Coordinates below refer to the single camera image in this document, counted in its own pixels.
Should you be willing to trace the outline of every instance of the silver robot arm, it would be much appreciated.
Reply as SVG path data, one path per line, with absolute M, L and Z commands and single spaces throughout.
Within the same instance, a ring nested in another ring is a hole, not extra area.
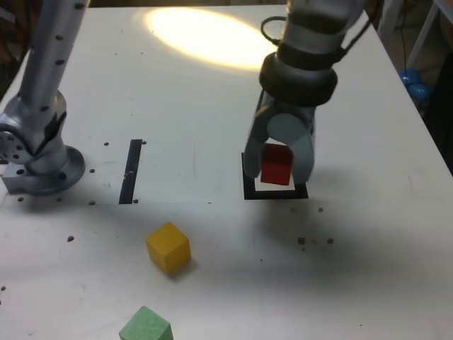
M 49 195 L 84 174 L 81 153 L 65 146 L 66 101 L 58 91 L 89 0 L 44 0 L 21 89 L 0 115 L 2 176 L 10 193 Z
M 308 180 L 314 112 L 336 87 L 331 67 L 352 47 L 341 43 L 365 1 L 289 0 L 283 37 L 273 40 L 277 52 L 265 58 L 260 73 L 263 92 L 244 152 L 249 176 L 259 174 L 271 137 L 292 150 L 294 183 Z M 10 193 L 57 193 L 84 174 L 83 156 L 62 140 L 67 111 L 58 86 L 88 3 L 44 0 L 21 89 L 0 115 L 0 157 L 9 161 L 2 179 Z
M 308 181 L 314 167 L 314 114 L 337 84 L 332 65 L 339 62 L 370 26 L 372 17 L 346 48 L 341 44 L 362 14 L 366 0 L 289 0 L 287 18 L 263 21 L 261 32 L 278 46 L 261 67 L 263 88 L 243 157 L 244 171 L 257 177 L 268 138 L 286 144 L 294 155 L 296 186 Z M 286 19 L 281 40 L 269 38 L 264 25 Z

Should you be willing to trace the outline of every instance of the red cube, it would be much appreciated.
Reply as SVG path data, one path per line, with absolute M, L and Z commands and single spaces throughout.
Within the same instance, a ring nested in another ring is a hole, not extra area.
M 288 186 L 292 159 L 292 151 L 286 145 L 266 144 L 261 164 L 261 181 Z

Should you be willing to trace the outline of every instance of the table surface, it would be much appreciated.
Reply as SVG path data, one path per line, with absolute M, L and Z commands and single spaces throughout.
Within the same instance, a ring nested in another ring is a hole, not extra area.
M 206 9 L 255 29 L 285 14 Z M 376 33 L 335 66 L 317 111 L 310 199 L 245 201 L 259 67 L 182 53 L 150 29 L 152 11 L 87 11 L 61 85 L 80 182 L 21 203 L 0 188 L 0 339 L 118 339 L 143 305 L 176 340 L 451 339 L 453 181 Z M 131 139 L 147 141 L 139 203 L 118 205 Z M 144 243 L 167 221 L 193 254 L 174 277 Z

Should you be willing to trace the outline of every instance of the yellow cube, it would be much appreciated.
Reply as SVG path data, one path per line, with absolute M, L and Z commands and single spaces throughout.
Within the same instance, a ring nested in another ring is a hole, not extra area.
M 190 260 L 189 239 L 171 222 L 147 237 L 149 256 L 166 273 Z

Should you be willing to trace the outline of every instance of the green cube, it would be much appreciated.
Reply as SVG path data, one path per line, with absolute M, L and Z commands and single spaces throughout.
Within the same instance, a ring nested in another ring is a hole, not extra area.
M 173 340 L 170 323 L 142 307 L 120 331 L 121 340 Z

